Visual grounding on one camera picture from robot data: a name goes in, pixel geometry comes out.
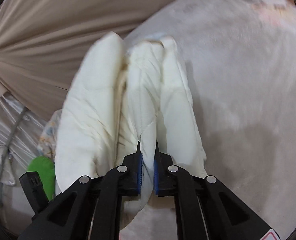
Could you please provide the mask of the silver satin fabric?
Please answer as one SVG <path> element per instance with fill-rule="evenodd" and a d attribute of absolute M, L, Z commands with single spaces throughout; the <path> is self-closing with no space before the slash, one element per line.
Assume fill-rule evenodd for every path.
<path fill-rule="evenodd" d="M 3 172 L 2 225 L 20 234 L 30 223 L 34 212 L 22 190 L 19 177 L 28 164 L 39 156 L 37 146 L 46 121 L 24 109 L 13 96 L 0 97 L 0 163 L 9 141 L 8 159 Z"/>

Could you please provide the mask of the green cloth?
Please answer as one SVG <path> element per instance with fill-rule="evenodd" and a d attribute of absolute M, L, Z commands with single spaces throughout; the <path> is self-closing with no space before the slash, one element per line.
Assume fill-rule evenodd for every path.
<path fill-rule="evenodd" d="M 48 200 L 55 194 L 55 166 L 51 159 L 45 156 L 34 158 L 27 167 L 28 172 L 38 172 Z"/>

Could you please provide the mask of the beige curtain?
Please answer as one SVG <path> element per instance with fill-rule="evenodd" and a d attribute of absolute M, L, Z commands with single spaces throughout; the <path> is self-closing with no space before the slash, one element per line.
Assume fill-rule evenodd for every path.
<path fill-rule="evenodd" d="M 128 35 L 174 0 L 4 0 L 0 5 L 0 96 L 39 117 L 60 109 L 89 47 Z"/>

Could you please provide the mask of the floral patterned cloth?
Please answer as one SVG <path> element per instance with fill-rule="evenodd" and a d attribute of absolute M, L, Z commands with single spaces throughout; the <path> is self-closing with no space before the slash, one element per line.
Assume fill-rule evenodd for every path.
<path fill-rule="evenodd" d="M 59 128 L 61 112 L 62 110 L 59 109 L 53 113 L 41 133 L 37 146 L 37 150 L 40 155 L 44 155 L 52 161 L 55 160 L 55 148 L 57 145 L 57 132 Z"/>

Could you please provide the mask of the cream quilted jacket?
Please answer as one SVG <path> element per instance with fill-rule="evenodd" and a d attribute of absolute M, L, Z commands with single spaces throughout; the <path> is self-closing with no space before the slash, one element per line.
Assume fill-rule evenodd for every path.
<path fill-rule="evenodd" d="M 123 201 L 122 228 L 145 206 L 172 205 L 152 195 L 156 150 L 200 178 L 207 175 L 207 157 L 174 38 L 143 40 L 126 49 L 109 33 L 88 50 L 64 101 L 55 150 L 57 184 L 65 191 L 81 176 L 104 176 L 136 149 L 143 155 L 141 192 Z"/>

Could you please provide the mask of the floral white blanket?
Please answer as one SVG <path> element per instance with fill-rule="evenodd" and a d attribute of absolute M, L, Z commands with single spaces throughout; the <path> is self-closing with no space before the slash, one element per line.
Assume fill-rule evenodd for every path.
<path fill-rule="evenodd" d="M 296 229 L 296 6 L 287 0 L 176 0 L 128 45 L 175 38 L 217 176 L 282 239 Z"/>

